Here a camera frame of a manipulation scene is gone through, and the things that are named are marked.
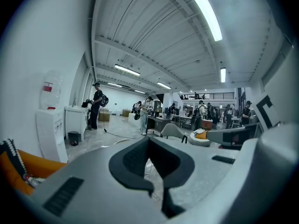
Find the ceiling light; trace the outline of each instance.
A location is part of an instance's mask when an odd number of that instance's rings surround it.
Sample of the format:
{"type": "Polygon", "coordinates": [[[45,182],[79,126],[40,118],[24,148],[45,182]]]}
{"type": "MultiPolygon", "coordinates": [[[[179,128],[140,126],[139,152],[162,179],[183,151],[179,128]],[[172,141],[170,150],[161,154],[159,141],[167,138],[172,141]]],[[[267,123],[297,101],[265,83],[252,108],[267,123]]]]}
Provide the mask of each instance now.
{"type": "Polygon", "coordinates": [[[136,75],[136,76],[139,76],[139,75],[140,75],[140,73],[138,73],[138,72],[136,72],[136,71],[130,70],[130,69],[126,68],[126,67],[123,67],[123,66],[120,66],[120,65],[117,65],[117,64],[115,64],[114,67],[117,68],[117,69],[120,69],[120,70],[124,70],[124,71],[126,71],[126,72],[129,72],[129,73],[131,73],[131,74],[133,74],[133,75],[136,75]]]}
{"type": "Polygon", "coordinates": [[[169,86],[162,84],[161,82],[157,82],[158,85],[165,87],[166,89],[171,89],[169,86]]]}
{"type": "Polygon", "coordinates": [[[215,41],[222,40],[222,34],[217,21],[216,15],[211,7],[208,0],[194,0],[199,8],[201,9],[203,15],[206,18],[207,23],[211,29],[215,41]]]}
{"type": "Polygon", "coordinates": [[[117,86],[117,87],[122,87],[122,86],[119,85],[119,84],[113,84],[113,83],[110,83],[110,82],[107,82],[107,84],[115,85],[115,86],[117,86]]]}
{"type": "Polygon", "coordinates": [[[220,72],[221,72],[221,82],[223,83],[226,80],[226,68],[225,67],[221,68],[220,72]]]}
{"type": "Polygon", "coordinates": [[[136,91],[136,92],[141,93],[141,94],[145,94],[145,92],[142,92],[142,91],[136,91]]]}

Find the ceiling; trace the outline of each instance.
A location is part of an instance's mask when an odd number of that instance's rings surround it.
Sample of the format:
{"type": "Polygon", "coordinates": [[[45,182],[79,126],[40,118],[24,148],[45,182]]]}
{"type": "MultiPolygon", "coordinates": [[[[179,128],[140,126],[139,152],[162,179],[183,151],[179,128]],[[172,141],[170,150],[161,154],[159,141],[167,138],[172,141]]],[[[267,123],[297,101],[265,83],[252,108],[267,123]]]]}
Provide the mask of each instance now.
{"type": "Polygon", "coordinates": [[[266,0],[209,0],[223,39],[214,41],[194,0],[96,0],[92,25],[97,79],[149,94],[247,87],[280,36],[266,0]],[[115,69],[118,64],[139,77],[115,69]],[[227,81],[220,83],[220,68],[227,81]]]}

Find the floor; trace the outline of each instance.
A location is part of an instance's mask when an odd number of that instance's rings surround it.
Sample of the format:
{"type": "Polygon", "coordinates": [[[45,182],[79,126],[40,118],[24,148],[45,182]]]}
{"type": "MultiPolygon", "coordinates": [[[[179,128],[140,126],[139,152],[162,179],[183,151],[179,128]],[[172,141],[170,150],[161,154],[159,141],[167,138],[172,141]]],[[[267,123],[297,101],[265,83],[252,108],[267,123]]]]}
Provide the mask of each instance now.
{"type": "MultiPolygon", "coordinates": [[[[217,129],[224,129],[225,124],[217,124],[217,129]]],[[[182,129],[181,130],[189,136],[192,130],[182,129]]],[[[65,141],[66,152],[69,158],[69,162],[77,158],[78,156],[98,149],[106,148],[108,146],[114,145],[116,142],[125,140],[128,138],[141,138],[139,127],[136,127],[128,122],[127,117],[122,116],[110,116],[109,122],[98,121],[98,130],[86,130],[84,133],[84,141],[80,142],[77,146],[71,146],[69,141],[65,141]]],[[[176,137],[169,137],[169,139],[179,140],[176,137]]],[[[219,144],[212,142],[210,148],[218,148],[219,144]]],[[[152,199],[158,208],[162,207],[163,199],[163,180],[159,173],[156,171],[155,167],[152,165],[151,161],[148,160],[145,167],[144,178],[151,181],[154,184],[155,191],[152,195],[152,199]]]]}

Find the white pants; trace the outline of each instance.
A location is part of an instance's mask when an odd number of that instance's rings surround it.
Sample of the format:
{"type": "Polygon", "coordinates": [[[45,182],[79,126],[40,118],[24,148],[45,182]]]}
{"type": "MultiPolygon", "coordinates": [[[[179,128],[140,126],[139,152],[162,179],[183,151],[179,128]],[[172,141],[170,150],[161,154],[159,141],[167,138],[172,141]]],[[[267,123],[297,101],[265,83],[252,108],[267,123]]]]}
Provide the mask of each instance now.
{"type": "Polygon", "coordinates": [[[140,111],[140,132],[146,132],[146,125],[148,123],[148,114],[140,111]]]}

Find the trash can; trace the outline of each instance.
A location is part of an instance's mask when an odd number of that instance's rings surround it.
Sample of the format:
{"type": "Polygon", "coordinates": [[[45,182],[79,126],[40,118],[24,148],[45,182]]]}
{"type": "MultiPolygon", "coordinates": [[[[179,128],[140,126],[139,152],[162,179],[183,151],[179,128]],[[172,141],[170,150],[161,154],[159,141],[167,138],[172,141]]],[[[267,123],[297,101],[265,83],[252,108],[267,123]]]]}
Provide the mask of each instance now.
{"type": "Polygon", "coordinates": [[[79,133],[76,131],[69,132],[70,144],[77,146],[79,144],[79,133]]]}

